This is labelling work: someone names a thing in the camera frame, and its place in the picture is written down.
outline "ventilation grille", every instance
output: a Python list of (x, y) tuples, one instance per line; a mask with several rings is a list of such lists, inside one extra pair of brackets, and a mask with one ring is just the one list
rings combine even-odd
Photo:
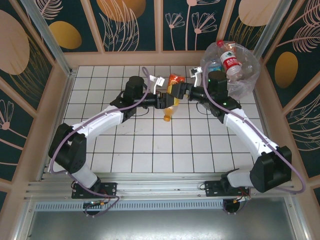
[[(159, 201), (120, 201), (111, 211), (135, 211), (135, 210), (190, 210), (190, 209), (221, 209), (221, 199), (204, 200), (159, 200)], [(75, 212), (84, 210), (83, 201), (79, 202), (38, 202), (36, 212)], [(110, 204), (94, 206), (88, 211), (99, 211), (109, 207)]]

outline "metal base plate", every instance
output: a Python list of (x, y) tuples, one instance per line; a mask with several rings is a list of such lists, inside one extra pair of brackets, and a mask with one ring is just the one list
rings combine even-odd
[[(117, 194), (116, 182), (101, 182), (100, 194), (108, 194), (115, 196)], [(101, 196), (94, 195), (84, 190), (79, 184), (75, 183), (72, 190), (72, 199), (103, 199)]]
[[(236, 197), (242, 195), (239, 188), (231, 188), (228, 192), (225, 192), (220, 181), (205, 181), (204, 188), (207, 197)], [(249, 194), (249, 189), (245, 189), (245, 187), (241, 189)]]

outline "cable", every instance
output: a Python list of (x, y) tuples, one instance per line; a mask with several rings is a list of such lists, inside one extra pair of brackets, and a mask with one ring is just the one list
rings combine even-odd
[(303, 193), (306, 190), (306, 183), (303, 179), (303, 177), (300, 175), (300, 173), (290, 164), (290, 162), (288, 162), (287, 159), (285, 159), (280, 152), (277, 151), (277, 149), (275, 149), (273, 146), (271, 146), (269, 144), (269, 142), (267, 142), (267, 140), (264, 138), (264, 136), (262, 136), (260, 134), (260, 132), (248, 121), (246, 120), (244, 117), (230, 111), (229, 109), (224, 108), (223, 106), (220, 106), (218, 103), (216, 103), (210, 96), (207, 86), (206, 86), (206, 76), (207, 76), (207, 67), (209, 66), (210, 62), (207, 62), (203, 68), (203, 73), (202, 73), (202, 84), (203, 84), (203, 88), (204, 88), (204, 92), (207, 96), (207, 98), (210, 100), (210, 102), (215, 105), (217, 108), (221, 109), (222, 111), (228, 113), (228, 114), (232, 114), (234, 116), (236, 116), (238, 119), (240, 119), (243, 123), (246, 123), (258, 136), (259, 138), (264, 142), (264, 144), (266, 146), (268, 146), (268, 148), (270, 150), (272, 150), (282, 161), (284, 161), (285, 164), (288, 165), (288, 167), (298, 176), (298, 178), (301, 181), (302, 184), (302, 188), (300, 190), (289, 190), (289, 189), (285, 189), (285, 188), (281, 188), (281, 187), (276, 187), (276, 189), (287, 192), (287, 193), (292, 193), (292, 194), (300, 194)]
[(199, 108), (198, 108), (198, 104), (200, 104), (199, 101), (195, 104), (195, 108), (196, 108), (196, 110), (198, 111), (198, 113), (203, 114), (203, 115), (206, 115), (206, 116), (211, 115), (211, 114), (208, 114), (208, 113), (202, 113), (202, 112), (200, 112), (200, 110), (199, 110)]
[(249, 192), (249, 194), (247, 194), (241, 187), (238, 187), (239, 188), (239, 190), (242, 192), (242, 196), (243, 195), (247, 195), (249, 198), (251, 198), (250, 197), (250, 192)]
[(247, 202), (248, 202), (248, 201), (244, 201), (242, 207), (241, 207), (238, 211), (236, 211), (236, 214), (240, 213), (240, 212), (244, 209), (244, 207), (245, 207), (245, 205), (247, 204)]
[(121, 95), (122, 95), (124, 92), (125, 92), (125, 91), (121, 91), (121, 92), (119, 93), (119, 95), (116, 97), (116, 99), (120, 98)]
[(205, 185), (205, 183), (202, 183), (202, 184), (199, 186), (199, 189), (202, 190), (202, 191), (205, 191), (206, 188), (201, 188), (202, 185)]
[(71, 183), (71, 188), (72, 189), (74, 189), (75, 183), (76, 183), (76, 181), (72, 181), (72, 183)]
[(103, 111), (101, 112), (100, 114), (98, 114), (97, 116), (93, 117), (92, 119), (88, 120), (88, 122), (85, 122), (83, 125), (80, 125), (79, 127), (77, 127), (76, 129), (74, 129), (72, 132), (70, 132), (61, 142), (60, 144), (58, 145), (58, 147), (56, 148), (53, 156), (52, 156), (52, 159), (50, 161), (50, 173), (51, 174), (67, 174), (70, 178), (72, 178), (76, 183), (78, 183), (84, 190), (86, 190), (87, 192), (93, 194), (93, 195), (97, 195), (97, 196), (101, 196), (101, 197), (107, 197), (107, 198), (116, 198), (116, 200), (114, 201), (114, 203), (112, 203), (107, 209), (103, 210), (103, 211), (100, 211), (99, 213), (97, 213), (95, 216), (100, 216), (104, 213), (106, 213), (110, 208), (112, 208), (119, 200), (120, 200), (120, 197), (119, 196), (114, 196), (114, 195), (107, 195), (107, 194), (100, 194), (100, 193), (97, 193), (97, 192), (94, 192), (94, 191), (91, 191), (90, 189), (88, 189), (87, 187), (85, 187), (81, 182), (78, 182), (78, 180), (72, 176), (68, 171), (66, 170), (61, 170), (61, 171), (54, 171), (54, 162), (56, 160), (56, 157), (60, 151), (60, 149), (63, 147), (63, 145), (65, 144), (65, 142), (68, 141), (68, 139), (73, 135), (75, 134), (77, 131), (79, 131), (80, 129), (82, 129), (83, 127), (86, 127), (88, 124), (92, 123), (93, 121), (99, 119), (100, 117), (104, 116), (104, 115), (107, 115), (107, 114), (111, 114), (111, 113), (114, 113), (114, 112), (119, 112), (119, 111), (125, 111), (125, 110), (129, 110), (129, 109), (133, 109), (135, 108), (136, 106), (138, 106), (147, 96), (148, 92), (150, 91), (150, 86), (151, 86), (151, 80), (150, 80), (150, 74), (149, 74), (149, 71), (146, 67), (142, 67), (142, 72), (144, 73), (144, 75), (147, 77), (147, 88), (146, 88), (146, 91), (144, 93), (144, 95), (142, 96), (142, 98), (136, 102), (135, 104), (131, 105), (131, 106), (127, 106), (127, 107), (123, 107), (123, 108), (115, 108), (115, 109), (111, 109), (109, 111)]
[(142, 115), (133, 115), (133, 117), (142, 117), (142, 116), (145, 116), (149, 113), (150, 109), (147, 107), (147, 111), (146, 113), (142, 114)]
[(225, 201), (222, 202), (222, 210), (223, 210), (226, 214), (228, 214), (228, 215), (230, 214), (230, 212), (228, 212), (227, 209), (226, 209), (226, 202), (225, 202)]

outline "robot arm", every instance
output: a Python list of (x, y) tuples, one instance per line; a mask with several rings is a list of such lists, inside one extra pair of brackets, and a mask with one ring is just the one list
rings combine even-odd
[[(49, 149), (49, 157), (53, 157), (58, 145), (73, 130), (78, 129), (72, 135), (58, 152), (55, 161), (69, 172), (75, 179), (82, 183), (86, 188), (98, 193), (100, 191), (100, 179), (89, 169), (86, 163), (87, 143), (94, 140), (107, 129), (124, 123), (136, 112), (137, 108), (120, 110), (132, 106), (143, 96), (144, 79), (139, 76), (130, 77), (126, 83), (123, 96), (118, 96), (110, 103), (106, 109), (88, 120), (69, 126), (61, 124), (55, 133), (52, 144)], [(167, 93), (148, 93), (146, 98), (138, 107), (154, 107), (156, 109), (165, 109), (174, 105), (174, 97)]]
[[(123, 96), (119, 96), (111, 102), (110, 106), (102, 111), (102, 113), (105, 113), (104, 115), (95, 119), (88, 125), (85, 125), (70, 137), (56, 156), (55, 161), (60, 166), (72, 174), (72, 176), (86, 188), (96, 193), (101, 189), (101, 181), (85, 164), (87, 142), (93, 140), (105, 130), (125, 122), (136, 113), (136, 108), (119, 111), (115, 110), (112, 113), (107, 112), (113, 109), (122, 109), (132, 106), (134, 103), (138, 102), (143, 95), (143, 85), (143, 78), (138, 76), (131, 77), (126, 84)], [(225, 73), (221, 71), (210, 72), (207, 89), (210, 96), (219, 105), (249, 120), (241, 109), (241, 105), (228, 96), (227, 78)], [(259, 192), (264, 193), (291, 179), (291, 169), (262, 142), (257, 133), (237, 117), (224, 112), (213, 105), (208, 100), (203, 87), (195, 86), (190, 83), (174, 84), (170, 94), (148, 93), (144, 101), (139, 104), (139, 107), (165, 109), (174, 105), (174, 98), (183, 99), (185, 94), (188, 95), (189, 101), (199, 101), (207, 110), (217, 117), (222, 124), (225, 124), (228, 128), (233, 130), (249, 149), (255, 160), (255, 164), (251, 170), (235, 169), (221, 176), (221, 187), (226, 193), (228, 193), (230, 189), (237, 187), (255, 187)], [(60, 125), (50, 146), (49, 156), (51, 158), (53, 157), (57, 146), (62, 142), (66, 135), (82, 126), (85, 122), (73, 126), (68, 126), (65, 123)], [(272, 142), (266, 136), (264, 137), (269, 145), (276, 148), (289, 162), (291, 162), (291, 151), (286, 146), (278, 147), (276, 143)]]
[[(243, 109), (241, 109), (241, 105), (228, 96), (225, 73), (221, 71), (210, 72), (208, 74), (207, 90), (211, 98), (220, 106), (250, 121)], [(203, 87), (190, 83), (179, 83), (172, 86), (171, 94), (178, 99), (183, 99), (184, 95), (187, 95), (189, 101), (199, 101), (222, 124), (230, 128), (250, 151), (255, 162), (252, 169), (235, 169), (221, 176), (221, 187), (226, 193), (230, 189), (238, 187), (254, 187), (259, 192), (264, 193), (291, 179), (291, 169), (275, 155), (258, 134), (236, 116), (224, 112), (213, 105), (207, 98)], [(257, 127), (254, 126), (254, 128), (264, 137), (268, 145), (277, 149), (291, 163), (292, 154), (286, 146), (279, 147), (259, 131)]]

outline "clear plastic bottle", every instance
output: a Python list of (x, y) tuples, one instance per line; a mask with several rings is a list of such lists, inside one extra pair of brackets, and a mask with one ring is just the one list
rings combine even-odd
[(178, 110), (178, 104), (179, 104), (179, 99), (175, 98), (174, 105), (167, 107), (163, 110), (164, 112), (163, 120), (165, 120), (166, 122), (170, 122), (172, 115)]
[[(184, 83), (186, 81), (186, 78), (180, 75), (177, 75), (175, 73), (171, 73), (169, 80), (168, 80), (168, 87), (166, 89), (166, 92), (168, 94), (171, 93), (172, 85), (173, 84), (178, 84), (178, 83)], [(172, 115), (177, 111), (179, 105), (179, 99), (174, 98), (174, 104), (173, 106), (167, 107), (163, 110), (164, 116), (163, 120), (166, 122), (170, 122)]]
[(219, 47), (218, 53), (220, 55), (220, 60), (228, 78), (230, 80), (241, 79), (243, 73), (235, 53), (231, 51), (230, 47), (222, 40), (217, 41), (216, 44)]
[(222, 66), (221, 66), (221, 61), (219, 58), (212, 58), (210, 59), (210, 64), (208, 66), (208, 73), (211, 71), (221, 71)]

